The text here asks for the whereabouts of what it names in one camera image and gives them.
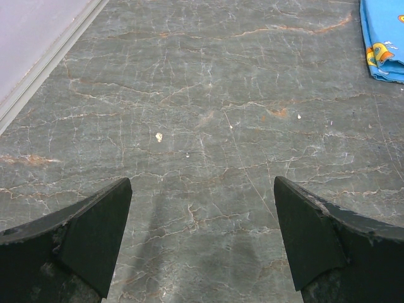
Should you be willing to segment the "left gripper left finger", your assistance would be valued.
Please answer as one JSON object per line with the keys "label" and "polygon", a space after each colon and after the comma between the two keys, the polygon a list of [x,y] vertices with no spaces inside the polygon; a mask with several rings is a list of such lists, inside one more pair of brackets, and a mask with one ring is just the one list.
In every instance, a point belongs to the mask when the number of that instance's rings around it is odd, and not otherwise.
{"label": "left gripper left finger", "polygon": [[122,178],[42,218],[1,231],[1,302],[107,298],[132,198]]}

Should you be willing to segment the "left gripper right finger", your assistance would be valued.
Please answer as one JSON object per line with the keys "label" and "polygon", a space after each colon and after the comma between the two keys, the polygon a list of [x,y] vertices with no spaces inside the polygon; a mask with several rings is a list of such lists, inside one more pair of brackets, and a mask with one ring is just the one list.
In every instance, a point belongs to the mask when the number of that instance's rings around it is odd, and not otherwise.
{"label": "left gripper right finger", "polygon": [[304,302],[403,302],[403,227],[275,177],[275,205],[295,290]]}

